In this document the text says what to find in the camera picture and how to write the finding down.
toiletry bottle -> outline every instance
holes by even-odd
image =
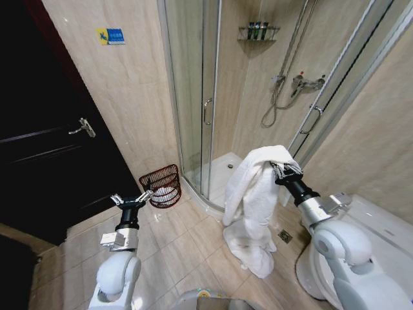
[[[265,40],[265,34],[267,32],[268,23],[264,22],[263,26],[261,26],[261,40]]]
[[[261,26],[261,22],[260,21],[256,22],[256,26],[255,26],[255,29],[254,29],[254,40],[258,39],[260,26]]]
[[[254,31],[254,22],[250,23],[248,26],[248,37],[247,37],[248,40],[251,40],[253,31]]]

dark wooden door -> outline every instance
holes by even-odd
[[[8,1],[3,49],[1,221],[59,244],[67,227],[140,193],[40,0]],[[86,130],[75,134],[81,118]]]

shower enclosure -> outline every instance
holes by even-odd
[[[359,65],[346,92],[366,72],[357,60],[392,2],[158,0],[188,186],[223,211],[250,150],[282,144],[305,164],[320,128],[343,113],[334,95],[350,70]]]

towel on floor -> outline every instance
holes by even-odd
[[[225,189],[224,239],[232,254],[260,278],[274,268],[270,252],[276,250],[268,229],[277,203],[274,170],[285,164],[300,170],[282,145],[252,150],[228,181]]]

toilet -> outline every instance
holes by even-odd
[[[413,299],[413,225],[358,195],[347,212],[337,218],[364,231],[373,246],[373,256]],[[342,310],[333,286],[333,274],[324,256],[310,243],[298,258],[296,274],[304,290]]]

